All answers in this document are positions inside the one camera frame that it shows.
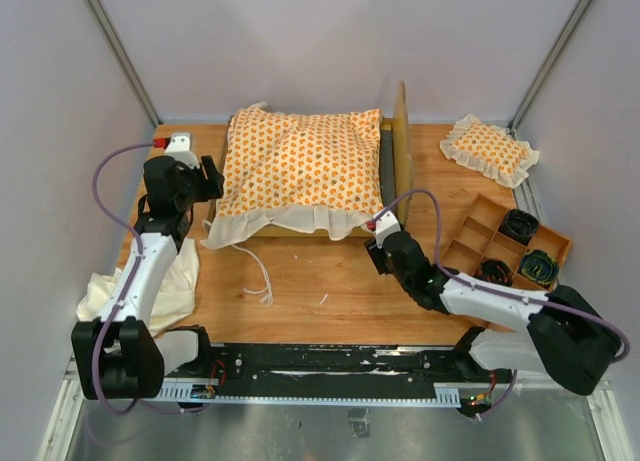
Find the dark rolled sock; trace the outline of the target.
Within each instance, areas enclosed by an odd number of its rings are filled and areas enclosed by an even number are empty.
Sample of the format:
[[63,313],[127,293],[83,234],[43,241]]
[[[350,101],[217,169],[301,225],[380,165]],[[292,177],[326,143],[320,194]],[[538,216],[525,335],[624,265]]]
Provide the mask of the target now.
[[543,250],[529,250],[520,262],[518,273],[538,286],[550,288],[559,274],[559,263]]
[[526,246],[537,233],[539,220],[519,209],[510,209],[501,221],[499,232],[508,238]]
[[502,260],[495,258],[483,259],[475,271],[476,279],[489,283],[511,287],[513,272]]

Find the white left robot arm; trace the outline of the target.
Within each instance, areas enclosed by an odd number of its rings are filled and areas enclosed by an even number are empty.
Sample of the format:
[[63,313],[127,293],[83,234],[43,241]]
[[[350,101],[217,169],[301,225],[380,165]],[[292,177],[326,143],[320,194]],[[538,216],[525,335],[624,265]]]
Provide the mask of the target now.
[[166,375],[184,370],[200,377],[214,364],[206,329],[188,326],[155,339],[149,328],[163,278],[186,245],[193,207],[223,195],[224,177],[209,156],[194,165],[174,155],[143,165],[146,193],[138,201],[130,256],[106,306],[71,333],[86,398],[138,401],[157,396]]

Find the duck print bed cover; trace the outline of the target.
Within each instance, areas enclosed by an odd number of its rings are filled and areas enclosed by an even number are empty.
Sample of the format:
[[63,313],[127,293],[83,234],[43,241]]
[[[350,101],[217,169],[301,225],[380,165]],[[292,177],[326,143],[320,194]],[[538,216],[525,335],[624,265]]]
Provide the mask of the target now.
[[227,130],[224,195],[202,244],[218,250],[268,226],[340,241],[383,208],[382,114],[285,114],[255,104]]

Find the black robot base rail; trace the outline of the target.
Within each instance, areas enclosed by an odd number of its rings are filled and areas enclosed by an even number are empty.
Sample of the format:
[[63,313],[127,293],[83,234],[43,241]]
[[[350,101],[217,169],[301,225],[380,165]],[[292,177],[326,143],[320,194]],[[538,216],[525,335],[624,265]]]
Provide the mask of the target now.
[[158,357],[107,352],[108,400],[205,404],[418,406],[487,409],[509,369],[484,370],[462,349],[399,345],[211,344],[170,367]]

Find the cream cloth pile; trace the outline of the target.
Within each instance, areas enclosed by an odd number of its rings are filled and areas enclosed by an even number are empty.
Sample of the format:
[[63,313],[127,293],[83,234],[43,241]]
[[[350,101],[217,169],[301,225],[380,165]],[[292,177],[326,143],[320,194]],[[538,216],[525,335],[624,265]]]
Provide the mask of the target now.
[[104,321],[120,305],[117,322],[132,316],[156,336],[194,312],[199,267],[194,239],[185,239],[177,248],[170,236],[145,233],[139,242],[132,242],[122,270],[112,276],[91,276],[76,308],[77,319]]

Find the wooden compartment organizer box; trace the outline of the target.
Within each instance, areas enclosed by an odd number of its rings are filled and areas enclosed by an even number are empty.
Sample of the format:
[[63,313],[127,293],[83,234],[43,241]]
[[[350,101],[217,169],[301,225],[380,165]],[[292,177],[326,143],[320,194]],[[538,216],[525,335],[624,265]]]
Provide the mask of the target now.
[[512,287],[531,290],[553,289],[558,282],[559,274],[550,288],[543,288],[518,273],[520,262],[527,251],[540,249],[558,261],[560,272],[571,249],[571,239],[545,225],[540,225],[529,244],[524,246],[499,232],[501,221],[508,210],[510,209],[506,206],[478,194],[467,209],[452,240],[443,249],[442,263],[448,268],[474,276],[483,259],[495,258],[504,261],[512,270]]

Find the duck print small pillow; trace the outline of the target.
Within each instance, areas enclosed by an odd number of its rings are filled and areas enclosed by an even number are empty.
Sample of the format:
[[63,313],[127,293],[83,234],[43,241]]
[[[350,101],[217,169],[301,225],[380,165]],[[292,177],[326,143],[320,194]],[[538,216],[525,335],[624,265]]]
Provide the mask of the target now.
[[528,142],[517,141],[505,128],[485,124],[472,114],[457,121],[439,146],[447,160],[509,189],[520,186],[539,161],[539,152]]

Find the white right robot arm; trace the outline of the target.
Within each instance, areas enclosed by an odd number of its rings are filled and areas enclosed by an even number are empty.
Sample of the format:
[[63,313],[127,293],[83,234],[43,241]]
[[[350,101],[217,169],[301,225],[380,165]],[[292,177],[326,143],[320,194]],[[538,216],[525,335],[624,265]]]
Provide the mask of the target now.
[[460,340],[452,359],[463,380],[489,370],[540,372],[574,394],[589,395],[629,351],[620,330],[571,287],[523,290],[449,271],[430,262],[406,231],[371,239],[365,247],[377,271],[394,276],[420,307],[496,325]]

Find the dark rolled sock upper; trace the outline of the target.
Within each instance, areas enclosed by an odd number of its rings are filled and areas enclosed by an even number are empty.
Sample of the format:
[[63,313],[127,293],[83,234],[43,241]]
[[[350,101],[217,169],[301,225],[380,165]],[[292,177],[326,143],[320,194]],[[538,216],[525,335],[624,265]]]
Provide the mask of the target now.
[[510,209],[501,221],[499,232],[508,238],[526,246],[537,233],[539,220],[519,209]]

